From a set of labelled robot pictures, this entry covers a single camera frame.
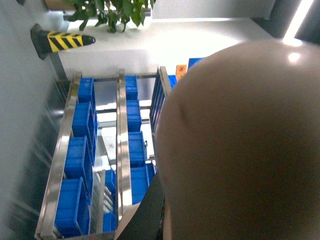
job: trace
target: stainless steel shelf frame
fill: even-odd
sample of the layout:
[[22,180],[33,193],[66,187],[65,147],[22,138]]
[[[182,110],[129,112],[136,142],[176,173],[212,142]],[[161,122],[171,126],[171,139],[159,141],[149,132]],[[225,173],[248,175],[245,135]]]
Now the stainless steel shelf frame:
[[78,102],[78,90],[81,77],[82,74],[80,72],[75,74],[66,98],[61,128],[58,134],[51,169],[42,201],[42,207],[34,235],[38,240],[54,240],[60,237],[59,232],[55,228],[55,219],[61,184],[65,175],[64,171],[69,139],[73,136],[72,122],[74,119],[76,104]]
[[[166,97],[168,96],[169,92],[171,91],[171,84],[169,81],[169,76],[166,70],[166,67],[164,66],[160,66],[157,73],[156,73],[156,77],[155,77],[155,84],[154,84],[154,89],[153,89],[153,94],[152,94],[152,103],[151,103],[151,107],[150,107],[150,115],[149,118],[150,120],[154,117],[152,116],[152,112],[153,112],[153,108],[155,108],[155,98],[156,98],[156,93],[157,93],[157,81],[161,82],[161,87],[163,89],[163,93],[164,93],[164,99],[166,99]],[[155,116],[155,118],[158,118],[160,116],[160,112],[161,109],[158,109],[158,114]],[[152,139],[153,139],[153,146],[155,146],[155,132],[156,132],[157,126],[155,125],[154,127],[151,126],[151,133],[152,133]]]
[[[61,128],[56,143],[51,169],[44,193],[42,207],[36,227],[34,237],[37,240],[55,240],[62,236],[55,227],[55,218],[58,207],[62,180],[65,177],[65,163],[70,137],[73,137],[72,122],[78,102],[78,90],[82,74],[77,72],[70,84],[66,98],[64,114],[62,117]],[[171,91],[169,77],[164,66],[160,66],[157,73],[144,73],[138,75],[139,78],[156,77],[156,81],[161,81],[164,96],[167,97]],[[132,185],[129,155],[129,136],[127,119],[127,99],[126,99],[126,79],[125,70],[120,69],[116,78],[116,205],[117,221],[120,221],[124,213],[132,206]],[[99,172],[100,192],[98,194],[98,212],[96,219],[96,233],[86,236],[70,237],[66,240],[112,240],[115,232],[102,233],[103,214],[104,214],[104,189],[106,171]]]
[[132,206],[131,169],[127,120],[125,70],[120,69],[116,81],[116,203],[117,220]]

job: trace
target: yellow and black striped cone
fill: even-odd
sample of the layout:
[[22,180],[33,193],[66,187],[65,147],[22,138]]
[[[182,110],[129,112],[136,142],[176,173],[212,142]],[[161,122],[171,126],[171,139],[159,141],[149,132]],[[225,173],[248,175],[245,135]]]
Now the yellow and black striped cone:
[[39,24],[31,28],[31,39],[39,58],[42,60],[44,60],[49,53],[83,47],[96,42],[94,37],[88,35],[45,31],[41,29]]

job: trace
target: white wall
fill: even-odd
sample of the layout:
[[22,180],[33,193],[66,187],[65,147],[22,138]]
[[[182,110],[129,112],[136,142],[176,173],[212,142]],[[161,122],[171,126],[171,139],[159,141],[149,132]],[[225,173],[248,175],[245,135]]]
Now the white wall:
[[[78,33],[79,23],[68,32]],[[128,27],[124,33],[107,33],[106,26],[89,26],[82,34],[96,43],[59,53],[69,79],[81,71],[84,77],[110,77],[124,68],[126,74],[156,72],[165,66],[175,74],[176,65],[189,58],[211,55],[227,47],[258,39],[271,38],[249,18],[227,21],[152,22],[147,27]]]
[[275,0],[159,0],[153,19],[268,18]]

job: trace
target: person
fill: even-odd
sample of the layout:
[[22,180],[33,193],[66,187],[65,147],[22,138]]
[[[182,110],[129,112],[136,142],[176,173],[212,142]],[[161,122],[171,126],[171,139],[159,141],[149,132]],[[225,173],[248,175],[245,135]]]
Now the person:
[[262,40],[200,61],[156,129],[164,240],[320,235],[320,48]]

